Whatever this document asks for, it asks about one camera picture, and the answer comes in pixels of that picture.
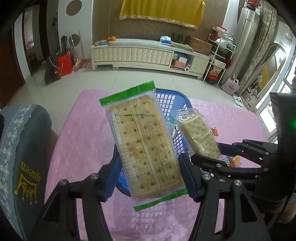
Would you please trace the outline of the right hand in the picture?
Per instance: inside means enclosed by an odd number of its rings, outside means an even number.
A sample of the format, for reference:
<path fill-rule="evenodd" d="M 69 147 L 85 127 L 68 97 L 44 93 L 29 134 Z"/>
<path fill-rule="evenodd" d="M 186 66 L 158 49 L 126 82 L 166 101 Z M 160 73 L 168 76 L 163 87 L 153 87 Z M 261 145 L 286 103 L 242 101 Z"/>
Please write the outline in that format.
<path fill-rule="evenodd" d="M 285 224 L 290 223 L 295 217 L 295 213 L 296 213 L 295 206 L 296 206 L 296 204 L 295 204 L 295 195 L 293 195 L 289 199 L 289 201 L 288 201 L 282 215 L 278 216 L 279 220 L 277 222 L 278 223 L 285 223 Z"/>

